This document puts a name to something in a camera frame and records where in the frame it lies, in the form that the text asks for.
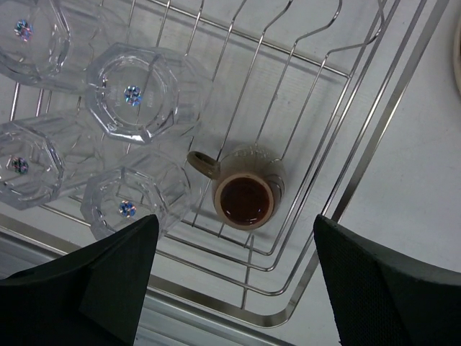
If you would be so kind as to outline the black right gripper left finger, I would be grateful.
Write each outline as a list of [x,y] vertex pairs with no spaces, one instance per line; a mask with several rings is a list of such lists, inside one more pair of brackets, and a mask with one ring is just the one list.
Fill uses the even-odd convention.
[[158,237],[145,216],[1,280],[1,344],[133,345]]

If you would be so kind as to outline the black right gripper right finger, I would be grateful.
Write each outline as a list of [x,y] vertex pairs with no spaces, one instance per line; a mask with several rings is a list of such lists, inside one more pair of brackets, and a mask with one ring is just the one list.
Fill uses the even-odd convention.
[[459,345],[460,274],[317,216],[316,251],[341,345]]

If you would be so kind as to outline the clear glass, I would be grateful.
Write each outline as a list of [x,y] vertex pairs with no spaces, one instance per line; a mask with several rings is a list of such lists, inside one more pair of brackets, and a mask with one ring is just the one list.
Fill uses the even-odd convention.
[[79,192],[103,169],[102,134],[84,109],[1,124],[1,201],[17,210]]
[[91,1],[2,1],[1,74],[30,87],[80,94],[108,45],[107,16]]
[[140,147],[86,183],[81,214],[96,240],[155,215],[163,236],[190,211],[193,184],[177,155]]
[[138,145],[192,136],[212,93],[212,80],[197,59],[124,43],[89,64],[86,83],[86,108],[104,134]]

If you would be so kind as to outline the cream plate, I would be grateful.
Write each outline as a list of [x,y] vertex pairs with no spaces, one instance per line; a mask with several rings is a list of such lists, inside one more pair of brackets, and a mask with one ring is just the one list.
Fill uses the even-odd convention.
[[453,49],[452,49],[452,66],[455,76],[455,83],[458,93],[461,93],[461,74],[460,74],[460,28],[455,30]]

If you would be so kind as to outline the brown striped mug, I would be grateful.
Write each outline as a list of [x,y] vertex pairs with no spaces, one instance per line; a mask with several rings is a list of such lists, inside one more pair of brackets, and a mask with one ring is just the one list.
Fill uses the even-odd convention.
[[264,146],[240,145],[220,160],[191,151],[187,161],[211,180],[218,218],[234,229],[252,231],[263,226],[285,195],[284,165]]

